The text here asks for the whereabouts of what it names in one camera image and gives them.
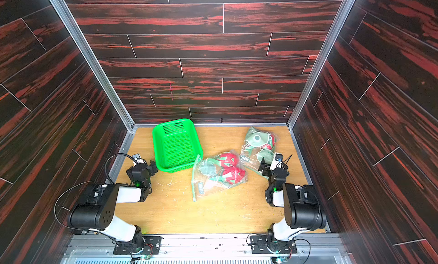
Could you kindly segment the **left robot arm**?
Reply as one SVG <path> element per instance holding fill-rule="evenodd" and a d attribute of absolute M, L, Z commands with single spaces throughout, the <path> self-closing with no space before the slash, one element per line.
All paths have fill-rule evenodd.
<path fill-rule="evenodd" d="M 150 178 L 158 172 L 154 161 L 141 159 L 127 170 L 130 185 L 91 184 L 74 205 L 67 225 L 71 228 L 89 230 L 111 237 L 117 246 L 125 246 L 131 252 L 144 248 L 141 228 L 129 224 L 115 215 L 117 204 L 144 202 L 152 193 Z"/>

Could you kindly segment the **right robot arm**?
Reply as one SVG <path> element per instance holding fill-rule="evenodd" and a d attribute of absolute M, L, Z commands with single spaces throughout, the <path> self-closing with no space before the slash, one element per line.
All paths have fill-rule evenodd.
<path fill-rule="evenodd" d="M 259 172 L 268 178 L 266 202 L 284 210 L 284 218 L 268 229 L 266 246 L 269 249 L 280 250 L 291 245 L 299 234 L 326 227 L 327 218 L 314 186 L 287 183 L 288 166 L 282 160 L 273 160 L 271 164 L 262 160 Z"/>

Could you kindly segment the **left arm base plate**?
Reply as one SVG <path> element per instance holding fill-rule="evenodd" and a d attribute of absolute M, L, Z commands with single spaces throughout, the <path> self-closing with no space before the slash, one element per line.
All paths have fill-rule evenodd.
<path fill-rule="evenodd" d="M 152 256 L 159 254 L 162 236 L 144 235 L 142 238 L 134 238 L 129 242 L 116 241 L 113 251 L 114 255 L 145 255 Z"/>

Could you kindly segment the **red green dragon fruit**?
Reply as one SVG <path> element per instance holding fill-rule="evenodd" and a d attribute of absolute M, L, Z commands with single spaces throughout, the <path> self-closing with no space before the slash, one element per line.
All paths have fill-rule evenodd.
<path fill-rule="evenodd" d="M 209 181 L 227 187 L 247 181 L 246 171 L 241 166 L 240 158 L 234 152 L 224 152 L 203 160 L 199 170 Z"/>

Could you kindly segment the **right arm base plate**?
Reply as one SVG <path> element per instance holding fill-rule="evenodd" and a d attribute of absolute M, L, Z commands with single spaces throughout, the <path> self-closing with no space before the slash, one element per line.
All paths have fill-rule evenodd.
<path fill-rule="evenodd" d="M 253 254 L 295 254 L 293 241 L 278 241 L 267 234 L 249 234 L 246 238 Z"/>

